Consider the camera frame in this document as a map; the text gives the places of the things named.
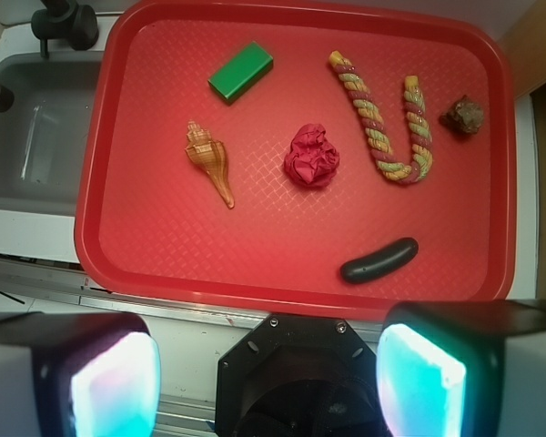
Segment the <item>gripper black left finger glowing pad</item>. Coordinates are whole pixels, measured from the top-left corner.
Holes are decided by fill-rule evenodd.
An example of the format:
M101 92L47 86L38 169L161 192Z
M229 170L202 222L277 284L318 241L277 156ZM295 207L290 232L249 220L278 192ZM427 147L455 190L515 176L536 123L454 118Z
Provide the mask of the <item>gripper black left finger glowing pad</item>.
M0 436L150 436L160 382L136 314L0 312Z

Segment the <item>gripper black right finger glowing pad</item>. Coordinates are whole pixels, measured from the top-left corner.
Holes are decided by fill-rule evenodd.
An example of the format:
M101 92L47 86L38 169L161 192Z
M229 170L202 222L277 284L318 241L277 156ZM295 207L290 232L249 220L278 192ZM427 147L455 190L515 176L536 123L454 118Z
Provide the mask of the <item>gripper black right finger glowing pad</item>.
M393 436L546 436L546 300L399 303L376 376Z

